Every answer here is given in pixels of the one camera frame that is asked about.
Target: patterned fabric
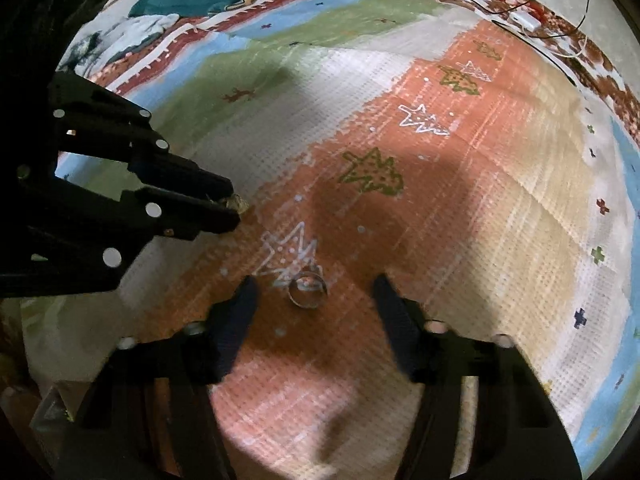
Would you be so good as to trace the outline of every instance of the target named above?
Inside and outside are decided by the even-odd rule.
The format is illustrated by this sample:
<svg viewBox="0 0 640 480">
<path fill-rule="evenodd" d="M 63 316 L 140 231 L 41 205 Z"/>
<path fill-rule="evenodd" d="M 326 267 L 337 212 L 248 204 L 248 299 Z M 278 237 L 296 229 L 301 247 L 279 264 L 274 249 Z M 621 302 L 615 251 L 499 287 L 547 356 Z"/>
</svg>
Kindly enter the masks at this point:
<svg viewBox="0 0 640 480">
<path fill-rule="evenodd" d="M 585 475 L 640 404 L 640 160 L 627 133 L 638 102 L 579 35 L 535 41 L 558 70 L 469 7 L 258 0 L 178 22 L 96 76 L 151 110 L 172 152 L 231 178 L 250 204 L 231 234 L 155 240 L 104 295 L 138 322 L 120 335 L 135 326 L 153 339 L 256 275 L 254 324 L 212 392 L 240 478 L 393 478 L 420 387 L 396 369 L 369 297 L 380 272 L 462 335 L 512 335 Z M 529 7 L 544 27 L 565 27 Z M 71 155 L 58 174 L 115 197 L 139 185 L 117 163 Z M 308 266 L 329 288 L 317 310 L 287 298 Z M 57 312 L 107 303 L 57 301 Z M 48 304 L 23 314 L 26 345 L 33 369 L 58 380 L 68 369 L 42 352 L 62 330 L 42 314 Z M 93 344 L 75 351 L 98 354 Z M 465 383 L 456 473 L 474 388 Z"/>
</svg>

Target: christmas tree print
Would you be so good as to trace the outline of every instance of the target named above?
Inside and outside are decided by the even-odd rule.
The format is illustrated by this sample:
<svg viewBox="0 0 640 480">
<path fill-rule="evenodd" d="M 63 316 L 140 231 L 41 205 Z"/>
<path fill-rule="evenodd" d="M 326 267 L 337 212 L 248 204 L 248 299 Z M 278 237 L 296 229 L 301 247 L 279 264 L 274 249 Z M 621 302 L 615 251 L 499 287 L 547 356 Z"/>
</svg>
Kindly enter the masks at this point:
<svg viewBox="0 0 640 480">
<path fill-rule="evenodd" d="M 362 193 L 380 191 L 385 195 L 395 196 L 402 191 L 404 187 L 402 175 L 396 171 L 396 161 L 392 156 L 382 160 L 380 150 L 373 148 L 363 157 L 345 152 L 342 158 L 348 160 L 351 167 L 338 179 L 338 182 L 343 184 L 359 182 Z"/>
<path fill-rule="evenodd" d="M 440 80 L 443 86 L 449 85 L 454 92 L 466 92 L 469 95 L 480 95 L 478 85 L 467 75 L 450 66 L 438 65 L 438 68 L 444 72 L 444 76 Z"/>
<path fill-rule="evenodd" d="M 490 59 L 495 59 L 496 61 L 500 61 L 502 56 L 498 54 L 492 46 L 489 46 L 484 41 L 476 41 L 474 43 L 478 46 L 478 52 L 480 54 L 484 54 Z"/>
</svg>

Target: blue mat section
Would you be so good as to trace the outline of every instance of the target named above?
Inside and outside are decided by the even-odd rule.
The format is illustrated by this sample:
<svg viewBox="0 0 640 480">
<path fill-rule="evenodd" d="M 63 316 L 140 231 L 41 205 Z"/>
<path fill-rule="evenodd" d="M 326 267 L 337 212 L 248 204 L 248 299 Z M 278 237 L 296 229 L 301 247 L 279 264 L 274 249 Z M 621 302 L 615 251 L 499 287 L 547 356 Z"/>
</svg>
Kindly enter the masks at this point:
<svg viewBox="0 0 640 480">
<path fill-rule="evenodd" d="M 613 135 L 618 143 L 624 165 L 626 192 L 633 208 L 640 214 L 640 156 L 633 140 L 618 123 L 611 120 Z M 632 378 L 640 362 L 640 219 L 636 215 L 634 223 L 633 247 L 631 252 L 631 313 L 626 320 L 618 355 L 611 365 L 606 380 L 588 409 L 580 432 L 574 441 L 575 453 L 582 472 L 594 469 L 596 453 L 615 427 L 625 397 L 637 395 L 632 391 Z"/>
</svg>

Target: red patterned border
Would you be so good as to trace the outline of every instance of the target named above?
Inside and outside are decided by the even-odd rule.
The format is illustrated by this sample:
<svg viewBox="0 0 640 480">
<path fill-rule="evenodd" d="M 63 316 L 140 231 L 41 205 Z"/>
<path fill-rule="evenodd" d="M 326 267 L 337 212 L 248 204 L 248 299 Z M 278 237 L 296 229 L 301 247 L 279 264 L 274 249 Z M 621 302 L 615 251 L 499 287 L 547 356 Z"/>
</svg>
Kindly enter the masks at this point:
<svg viewBox="0 0 640 480">
<path fill-rule="evenodd" d="M 175 57 L 177 57 L 185 47 L 187 47 L 191 43 L 202 40 L 211 32 L 223 32 L 225 30 L 229 30 L 230 28 L 236 27 L 241 23 L 252 20 L 265 10 L 274 10 L 279 7 L 283 7 L 284 5 L 293 1 L 296 0 L 266 0 L 262 4 L 248 7 L 245 10 L 241 10 L 240 12 L 229 16 L 226 20 L 213 25 L 207 30 L 200 30 L 195 26 L 193 28 L 185 30 L 183 33 L 174 38 L 174 40 L 167 46 L 167 48 L 162 51 L 160 56 L 150 60 L 148 62 L 148 65 L 143 67 L 142 70 L 140 70 L 137 74 L 133 75 L 131 79 L 119 85 L 116 89 L 114 89 L 114 92 L 116 94 L 126 94 L 128 92 L 131 92 L 135 87 L 155 78 L 162 71 L 164 71 L 164 69 L 166 69 L 169 63 L 171 63 L 172 60 L 174 60 Z M 204 21 L 204 19 L 205 18 L 199 18 L 199 21 L 202 22 Z M 151 50 L 156 48 L 158 44 L 161 43 L 161 41 L 162 39 L 156 40 Z"/>
</svg>

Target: screw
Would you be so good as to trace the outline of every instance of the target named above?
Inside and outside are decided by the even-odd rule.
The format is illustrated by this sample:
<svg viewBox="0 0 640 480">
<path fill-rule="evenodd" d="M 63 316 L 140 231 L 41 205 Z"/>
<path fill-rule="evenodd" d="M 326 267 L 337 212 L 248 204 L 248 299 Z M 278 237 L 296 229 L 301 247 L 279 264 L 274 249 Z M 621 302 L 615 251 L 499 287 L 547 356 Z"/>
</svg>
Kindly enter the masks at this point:
<svg viewBox="0 0 640 480">
<path fill-rule="evenodd" d="M 122 255 L 115 247 L 109 247 L 102 253 L 102 260 L 107 267 L 115 269 L 122 263 Z"/>
<path fill-rule="evenodd" d="M 185 326 L 183 330 L 186 335 L 193 336 L 193 335 L 202 334 L 206 330 L 206 327 L 204 326 L 203 322 L 194 321 L 192 323 L 189 323 L 187 326 Z"/>
<path fill-rule="evenodd" d="M 120 341 L 118 341 L 118 344 L 116 346 L 118 347 L 118 350 L 130 350 L 137 344 L 138 343 L 136 343 L 136 340 L 132 337 L 123 337 Z"/>
<path fill-rule="evenodd" d="M 155 202 L 149 202 L 145 205 L 145 211 L 151 218 L 158 218 L 162 214 L 162 208 Z"/>
<path fill-rule="evenodd" d="M 18 176 L 18 178 L 20 180 L 24 180 L 25 178 L 28 178 L 29 175 L 31 174 L 31 168 L 29 166 L 27 166 L 26 164 L 21 164 L 15 170 L 15 173 L 16 173 L 16 175 Z"/>
<path fill-rule="evenodd" d="M 506 334 L 498 334 L 494 336 L 494 343 L 500 348 L 513 348 L 516 345 L 513 339 Z"/>
<path fill-rule="evenodd" d="M 444 334 L 449 330 L 449 326 L 443 321 L 431 319 L 424 324 L 424 329 L 433 334 Z"/>
</svg>

